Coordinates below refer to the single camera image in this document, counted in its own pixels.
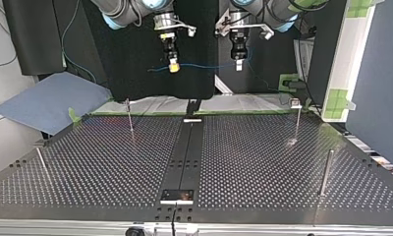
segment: black center rail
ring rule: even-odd
[[[314,115],[199,118],[87,118],[0,173],[0,218],[393,226],[393,175]]]

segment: black backdrop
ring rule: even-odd
[[[213,37],[218,2],[215,0],[178,0],[175,10],[180,19],[197,27],[196,37],[187,37],[181,30],[178,47],[181,63],[217,65],[217,40]],[[215,92],[214,70],[184,67],[174,75],[168,71],[148,72],[168,64],[162,43],[153,30],[151,15],[142,26],[133,24],[125,29],[112,30],[105,25],[101,14],[89,0],[84,11],[116,100],[138,99],[150,95],[174,95],[179,98],[209,99]]]

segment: metal post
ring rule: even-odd
[[[38,154],[38,156],[39,156],[39,158],[40,158],[41,165],[43,166],[43,168],[46,169],[46,163],[45,163],[44,160],[43,160],[43,155],[41,154],[40,148],[37,147],[37,148],[36,148],[36,151],[37,151],[37,154]]]
[[[298,110],[297,129],[300,126],[301,110],[302,110],[302,107],[300,107]]]
[[[325,196],[325,188],[326,188],[326,184],[328,182],[328,176],[329,176],[329,171],[331,170],[333,156],[334,156],[334,150],[331,149],[328,152],[328,156],[327,156],[327,160],[326,160],[326,164],[325,164],[324,175],[322,178],[322,184],[321,184],[321,188],[319,190],[319,195],[322,197]]]

